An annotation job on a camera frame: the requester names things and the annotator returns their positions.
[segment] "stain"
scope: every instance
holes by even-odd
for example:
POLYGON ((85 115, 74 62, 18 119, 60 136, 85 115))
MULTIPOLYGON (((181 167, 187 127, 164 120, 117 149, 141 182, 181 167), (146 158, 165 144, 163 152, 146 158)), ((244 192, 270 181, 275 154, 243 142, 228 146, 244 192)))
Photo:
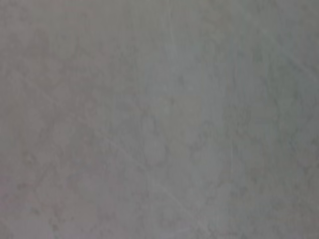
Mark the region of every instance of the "stain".
POLYGON ((26 183, 19 183, 17 185, 17 189, 20 191, 20 190, 23 190, 23 189, 26 189, 27 188, 27 184, 26 183))
POLYGON ((52 225, 52 229, 53 229, 54 232, 57 232, 59 230, 59 227, 58 227, 57 224, 53 224, 52 225))
POLYGON ((40 211, 37 208, 31 208, 31 213, 37 216, 40 215, 40 211))

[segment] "marble pattern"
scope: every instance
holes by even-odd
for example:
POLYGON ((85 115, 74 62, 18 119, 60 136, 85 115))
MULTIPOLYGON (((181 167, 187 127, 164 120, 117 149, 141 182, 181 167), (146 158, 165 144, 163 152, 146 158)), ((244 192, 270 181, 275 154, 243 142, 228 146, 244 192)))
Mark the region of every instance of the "marble pattern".
POLYGON ((318 7, 0 0, 0 238, 317 238, 318 7))

